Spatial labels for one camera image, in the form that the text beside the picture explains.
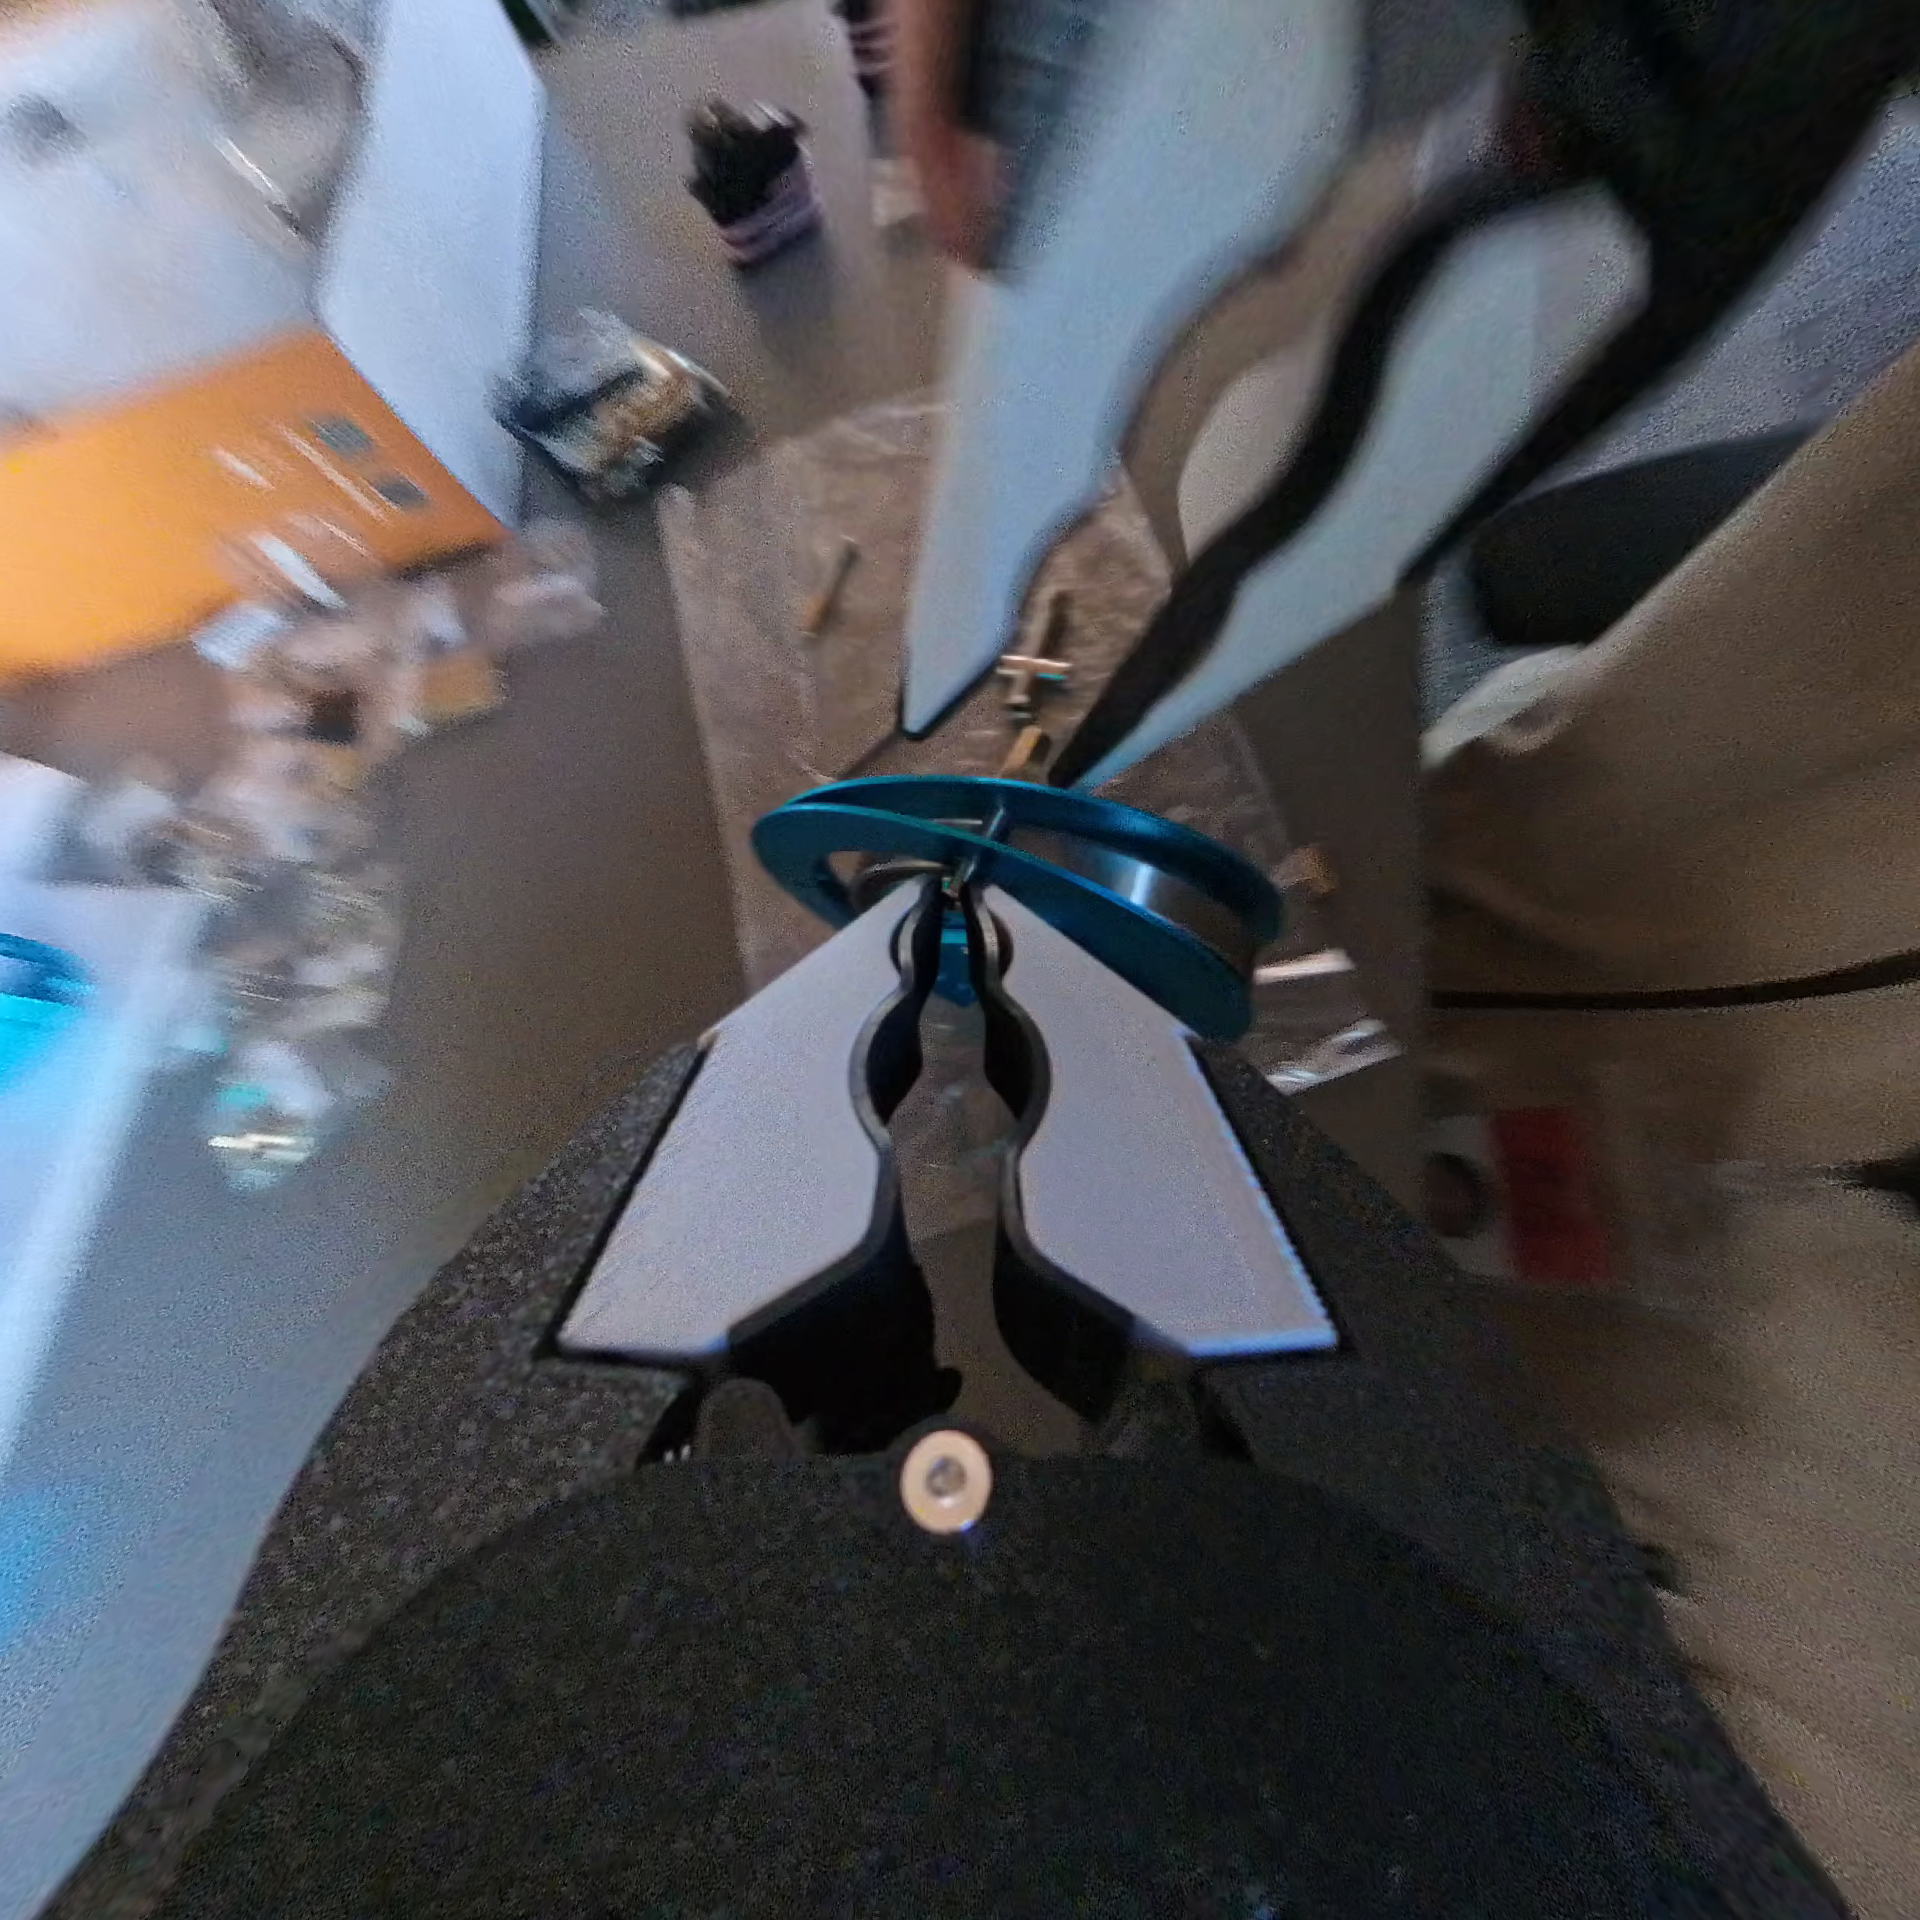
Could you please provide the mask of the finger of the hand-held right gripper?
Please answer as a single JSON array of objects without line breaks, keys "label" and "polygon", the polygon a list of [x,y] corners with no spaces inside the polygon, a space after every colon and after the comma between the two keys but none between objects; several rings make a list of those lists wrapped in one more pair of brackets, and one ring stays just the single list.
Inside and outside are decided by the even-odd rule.
[{"label": "finger of the hand-held right gripper", "polygon": [[1194,551],[1051,782],[1095,788],[1385,608],[1416,554],[1630,317],[1644,245],[1599,191],[1415,255],[1361,300],[1272,486]]},{"label": "finger of the hand-held right gripper", "polygon": [[1340,171],[1361,22],[1361,3],[898,3],[898,96],[931,83],[1015,174],[1004,276],[958,267],[946,306],[907,737],[992,672],[1165,352]]}]

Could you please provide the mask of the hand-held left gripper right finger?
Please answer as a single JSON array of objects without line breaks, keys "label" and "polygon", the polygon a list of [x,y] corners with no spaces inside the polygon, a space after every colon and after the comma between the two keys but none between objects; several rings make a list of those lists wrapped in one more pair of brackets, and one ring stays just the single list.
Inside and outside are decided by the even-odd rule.
[{"label": "hand-held left gripper right finger", "polygon": [[1004,889],[968,908],[1001,1161],[996,1328],[1080,1422],[1139,1371],[1332,1357],[1193,1028]]}]

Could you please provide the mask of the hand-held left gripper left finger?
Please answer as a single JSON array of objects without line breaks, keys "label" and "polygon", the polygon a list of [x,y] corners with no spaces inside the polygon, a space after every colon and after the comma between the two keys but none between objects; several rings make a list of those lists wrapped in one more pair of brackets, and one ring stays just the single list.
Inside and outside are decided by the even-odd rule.
[{"label": "hand-held left gripper left finger", "polygon": [[936,1417],[893,1140],[936,971],[942,889],[906,882],[702,1038],[557,1322],[560,1357],[762,1383],[829,1455]]}]

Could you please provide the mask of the teal round turntable base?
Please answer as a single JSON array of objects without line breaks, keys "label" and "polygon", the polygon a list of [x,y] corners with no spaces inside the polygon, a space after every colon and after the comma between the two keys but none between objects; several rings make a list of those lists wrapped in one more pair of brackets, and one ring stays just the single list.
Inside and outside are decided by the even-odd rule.
[{"label": "teal round turntable base", "polygon": [[1249,856],[1040,782],[834,782],[764,812],[752,849],[834,929],[903,882],[1001,889],[1212,1041],[1252,1028],[1256,957],[1284,932],[1280,889]]}]

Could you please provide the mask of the metal cross socket wrench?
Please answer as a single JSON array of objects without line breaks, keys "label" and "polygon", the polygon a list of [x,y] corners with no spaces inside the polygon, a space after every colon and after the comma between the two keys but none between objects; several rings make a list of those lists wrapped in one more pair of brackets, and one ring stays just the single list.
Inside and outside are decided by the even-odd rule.
[{"label": "metal cross socket wrench", "polygon": [[1004,711],[1028,723],[1047,692],[1067,686],[1074,672],[1074,660],[1067,660],[1071,627],[1074,597],[1061,588],[1046,602],[1040,638],[996,660]]}]

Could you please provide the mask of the person's right hand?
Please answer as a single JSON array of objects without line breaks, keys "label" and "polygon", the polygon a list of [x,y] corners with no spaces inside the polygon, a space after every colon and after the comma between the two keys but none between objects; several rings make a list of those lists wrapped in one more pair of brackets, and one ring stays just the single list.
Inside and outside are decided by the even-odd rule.
[{"label": "person's right hand", "polygon": [[1004,276],[1015,212],[1010,148],[916,77],[903,80],[898,114],[931,243],[970,276]]}]

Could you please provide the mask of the black servo motor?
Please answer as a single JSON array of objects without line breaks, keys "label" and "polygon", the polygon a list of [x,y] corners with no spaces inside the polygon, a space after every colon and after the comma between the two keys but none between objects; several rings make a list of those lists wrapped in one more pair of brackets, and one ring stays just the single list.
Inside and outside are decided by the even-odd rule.
[{"label": "black servo motor", "polygon": [[819,231],[803,119],[768,101],[706,100],[685,114],[685,142],[685,191],[736,271],[755,271]]},{"label": "black servo motor", "polygon": [[895,53],[898,30],[893,3],[829,3],[852,77],[859,84],[869,137],[869,197],[875,228],[903,228],[922,218],[922,191],[912,160],[903,154],[895,123]]}]

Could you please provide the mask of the person's beige jacket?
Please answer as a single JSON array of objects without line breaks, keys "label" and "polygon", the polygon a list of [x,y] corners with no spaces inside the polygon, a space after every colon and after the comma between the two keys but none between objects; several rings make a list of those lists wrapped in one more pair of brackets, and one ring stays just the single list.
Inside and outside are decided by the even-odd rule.
[{"label": "person's beige jacket", "polygon": [[1707,364],[1819,433],[1427,770],[1434,1045],[1612,1282],[1500,1317],[1853,1913],[1917,1918],[1917,100]]}]

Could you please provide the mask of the large clear plastic bag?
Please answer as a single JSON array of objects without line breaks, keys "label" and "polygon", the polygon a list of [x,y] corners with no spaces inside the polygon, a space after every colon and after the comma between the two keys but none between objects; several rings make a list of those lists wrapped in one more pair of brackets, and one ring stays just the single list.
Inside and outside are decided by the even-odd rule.
[{"label": "large clear plastic bag", "polygon": [[[1117,484],[1046,560],[1015,643],[1040,638],[1046,602],[1071,591],[1067,686],[1028,723],[1004,711],[996,681],[936,732],[898,732],[903,627],[918,573],[922,516],[943,410],[881,401],[791,439],[709,480],[659,495],[662,563],[709,770],[733,932],[747,990],[768,988],[829,937],[829,923],[768,879],[755,823],[838,777],[965,775],[1040,782],[1165,591],[1165,554]],[[838,535],[859,565],[829,630],[799,618]],[[1101,788],[1231,847],[1272,877],[1298,849],[1272,775],[1240,720],[1221,716]],[[1284,932],[1260,955],[1249,1062],[1318,1119],[1378,1178],[1415,1152],[1420,1100],[1396,1031],[1378,1019],[1332,903],[1284,897]]]}]

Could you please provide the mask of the pile of small parts bags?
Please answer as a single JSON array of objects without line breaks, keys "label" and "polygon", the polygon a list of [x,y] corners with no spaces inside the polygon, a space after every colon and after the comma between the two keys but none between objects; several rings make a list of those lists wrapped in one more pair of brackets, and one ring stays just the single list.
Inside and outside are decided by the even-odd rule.
[{"label": "pile of small parts bags", "polygon": [[214,742],[85,782],[56,877],[201,906],[169,1065],[209,1065],[206,1155],[276,1190],[374,1103],[401,951],[394,766],[507,707],[507,660],[606,621],[582,521],[387,568],[317,521],[224,551],[235,602],[189,633]]}]

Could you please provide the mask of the orange cardboard box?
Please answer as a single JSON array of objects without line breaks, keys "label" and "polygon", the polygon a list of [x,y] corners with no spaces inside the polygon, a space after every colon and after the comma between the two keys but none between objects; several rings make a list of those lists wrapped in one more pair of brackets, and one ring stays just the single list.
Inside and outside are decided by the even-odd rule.
[{"label": "orange cardboard box", "polygon": [[5,681],[502,539],[544,148],[501,3],[5,3]]}]

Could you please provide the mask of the blue long round-end bracket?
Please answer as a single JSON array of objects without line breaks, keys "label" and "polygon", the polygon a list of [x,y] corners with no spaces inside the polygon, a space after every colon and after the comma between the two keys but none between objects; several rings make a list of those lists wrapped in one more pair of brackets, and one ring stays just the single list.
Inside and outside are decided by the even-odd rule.
[{"label": "blue long round-end bracket", "polygon": [[66,948],[5,935],[5,1087],[24,1081],[89,1012],[95,981]]}]

